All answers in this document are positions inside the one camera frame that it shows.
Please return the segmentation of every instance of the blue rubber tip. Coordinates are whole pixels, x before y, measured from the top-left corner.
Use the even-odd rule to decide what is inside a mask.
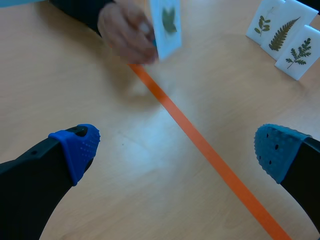
[[[295,160],[305,138],[311,137],[288,127],[265,124],[254,137],[256,157],[262,168],[280,184]]]
[[[96,156],[100,142],[99,130],[93,125],[79,124],[78,126],[87,127],[85,136],[77,136],[66,130],[49,134],[49,138],[59,140],[62,145],[73,186],[77,185],[83,177],[88,163]]]

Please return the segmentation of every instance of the white card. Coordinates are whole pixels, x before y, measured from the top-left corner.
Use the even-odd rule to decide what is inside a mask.
[[[182,46],[180,0],[149,0],[160,61]]]
[[[320,31],[305,25],[283,52],[275,66],[295,80],[320,57]]]
[[[309,25],[318,11],[296,0],[286,0],[276,14],[276,23],[261,44],[261,48],[278,60],[297,32],[304,25]]]
[[[245,35],[261,45],[273,30],[277,9],[284,3],[284,0],[262,0]]]

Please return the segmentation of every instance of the rubber pad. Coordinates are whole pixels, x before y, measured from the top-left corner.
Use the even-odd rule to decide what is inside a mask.
[[[305,138],[311,137],[288,127],[265,124],[254,137],[256,157],[276,183],[285,178]]]

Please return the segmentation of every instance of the dark sleeve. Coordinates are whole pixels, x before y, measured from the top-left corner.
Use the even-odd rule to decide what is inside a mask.
[[[50,0],[50,2],[100,35],[97,26],[99,13],[106,4],[114,3],[114,0]]]

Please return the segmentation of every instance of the wooden table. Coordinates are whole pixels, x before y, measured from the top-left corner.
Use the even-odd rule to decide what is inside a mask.
[[[293,239],[317,239],[253,138],[264,123],[320,138],[320,61],[300,81],[275,68],[245,37],[259,4],[184,0],[184,48],[146,70]],[[80,123],[102,136],[41,239],[271,239],[132,70],[47,2],[0,9],[0,73],[1,162]]]

